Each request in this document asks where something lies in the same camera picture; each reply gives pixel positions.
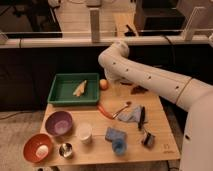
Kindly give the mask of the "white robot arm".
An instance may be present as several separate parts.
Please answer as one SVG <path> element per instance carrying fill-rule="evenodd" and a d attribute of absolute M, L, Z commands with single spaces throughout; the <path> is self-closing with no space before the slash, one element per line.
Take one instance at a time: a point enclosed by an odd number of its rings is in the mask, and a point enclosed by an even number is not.
<path fill-rule="evenodd" d="M 101 52 L 98 62 L 106 78 L 111 82 L 126 79 L 187 111 L 179 171 L 213 171 L 213 85 L 131 61 L 128 56 L 124 41 Z"/>

